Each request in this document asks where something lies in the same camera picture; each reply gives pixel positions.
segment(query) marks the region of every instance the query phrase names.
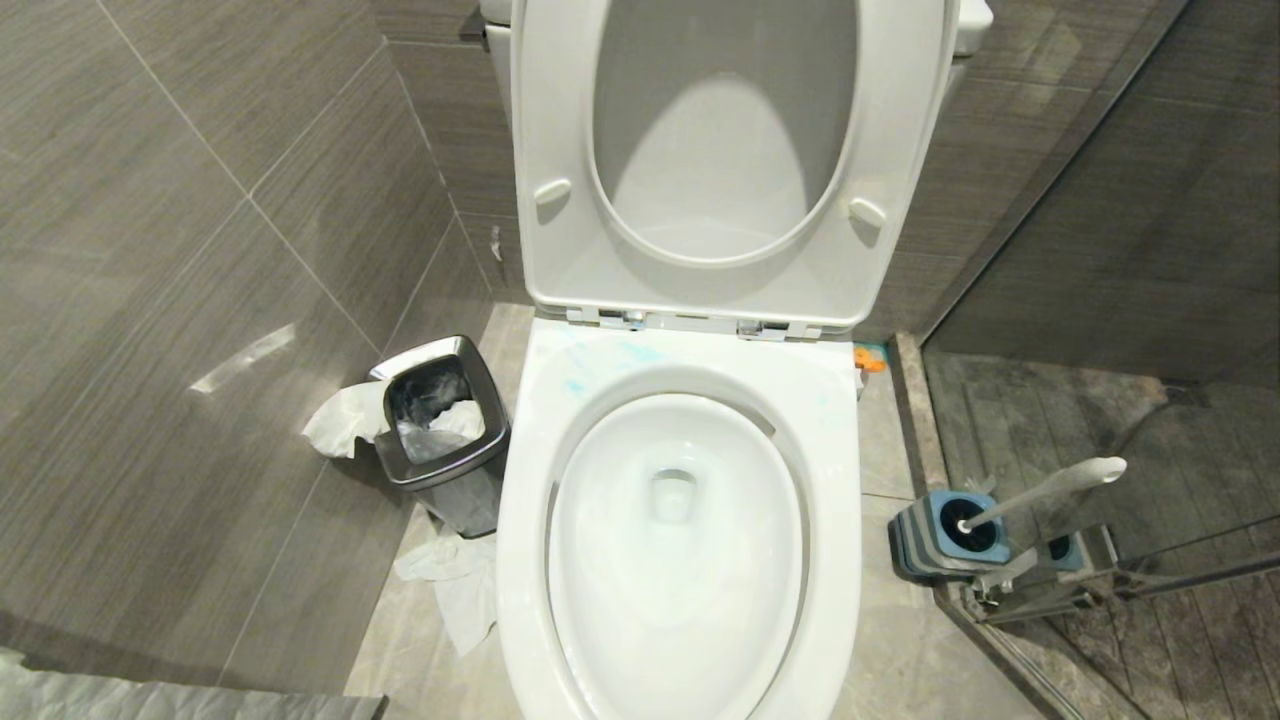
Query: crumpled tissue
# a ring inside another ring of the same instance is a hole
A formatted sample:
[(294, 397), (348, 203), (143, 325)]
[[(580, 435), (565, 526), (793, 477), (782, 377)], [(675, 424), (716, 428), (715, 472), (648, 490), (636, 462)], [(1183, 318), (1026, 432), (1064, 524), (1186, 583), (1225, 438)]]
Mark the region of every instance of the crumpled tissue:
[(497, 566), (497, 536), (468, 541), (444, 532), (397, 560), (396, 574), (402, 580), (433, 582), (444, 630), (463, 657), (498, 623)]
[(408, 418), (397, 419), (396, 432), (410, 462), (430, 462), (479, 439), (484, 434), (484, 415), (475, 400), (460, 400), (426, 428)]
[(326, 457), (355, 457), (356, 438), (369, 442), (390, 429), (383, 396), (390, 380), (344, 387), (311, 415), (302, 434)]

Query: marble floor tile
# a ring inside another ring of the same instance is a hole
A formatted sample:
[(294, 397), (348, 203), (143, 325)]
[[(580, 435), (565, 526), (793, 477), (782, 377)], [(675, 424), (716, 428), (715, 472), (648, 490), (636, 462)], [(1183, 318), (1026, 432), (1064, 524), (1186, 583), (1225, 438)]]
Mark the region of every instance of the marble floor tile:
[(832, 720), (1041, 717), (942, 614), (932, 591), (893, 575), (884, 525), (908, 505), (863, 496), (858, 639)]
[(893, 378), (888, 372), (872, 373), (858, 398), (858, 451), (863, 492), (904, 500), (915, 497)]
[(531, 305), (498, 302), (489, 315), (489, 325), (480, 338), (480, 355), (489, 364), (498, 393), (507, 405), (507, 413), (516, 416), (516, 393), (520, 389), (520, 372), (525, 366), (529, 332), (534, 324)]
[[(513, 409), (534, 309), (498, 304), (480, 351)], [(884, 524), (908, 505), (910, 478), (892, 380), (873, 375), (859, 402), (863, 596), (858, 642), (833, 720), (1041, 715), (934, 605), (925, 588), (893, 575)], [(403, 553), (436, 525), (415, 509)], [(387, 579), (347, 694), (387, 694), (389, 720), (520, 720), (502, 660), (500, 628), (460, 659), (430, 583)]]

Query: toilet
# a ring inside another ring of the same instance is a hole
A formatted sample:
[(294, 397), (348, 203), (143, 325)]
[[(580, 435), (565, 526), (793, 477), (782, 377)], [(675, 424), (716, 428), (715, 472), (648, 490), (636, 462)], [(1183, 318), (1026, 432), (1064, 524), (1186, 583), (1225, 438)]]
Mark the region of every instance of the toilet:
[(849, 331), (959, 18), (951, 0), (515, 3), (540, 313), (497, 591), (526, 719), (829, 717), (861, 564)]

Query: toilet brush handle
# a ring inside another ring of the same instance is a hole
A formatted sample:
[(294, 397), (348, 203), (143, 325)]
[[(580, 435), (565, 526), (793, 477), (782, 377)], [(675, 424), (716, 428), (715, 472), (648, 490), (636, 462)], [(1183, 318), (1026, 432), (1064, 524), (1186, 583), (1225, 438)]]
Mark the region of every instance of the toilet brush handle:
[(960, 520), (956, 525), (960, 528), (961, 533), (969, 533), (983, 523), (989, 523), (1006, 512), (1018, 510), (1019, 507), (1025, 507), (1038, 500), (1052, 497), (1055, 495), (1080, 492), (1082, 489), (1114, 483), (1120, 479), (1120, 475), (1124, 474), (1125, 468), (1128, 466), (1129, 464), (1125, 462), (1124, 457), (1092, 457), (1083, 462), (1076, 462), (1070, 468), (1062, 468), (1061, 470), (1053, 473), (1041, 484), (1014, 497), (1012, 500), (1001, 502), (1000, 505), (996, 505), (995, 507), (991, 507), (969, 520)]

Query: trash can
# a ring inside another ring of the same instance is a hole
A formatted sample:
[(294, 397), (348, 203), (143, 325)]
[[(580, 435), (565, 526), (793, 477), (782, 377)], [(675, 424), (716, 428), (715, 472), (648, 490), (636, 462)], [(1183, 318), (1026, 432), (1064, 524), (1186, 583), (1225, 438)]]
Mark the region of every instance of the trash can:
[[(383, 400), (390, 429), (374, 438), (390, 483), (463, 538), (497, 530), (511, 420), (475, 343), (465, 336), (429, 342), (369, 374), (390, 380)], [(428, 425), (463, 400), (479, 405), (484, 433), (461, 446), (436, 442)]]

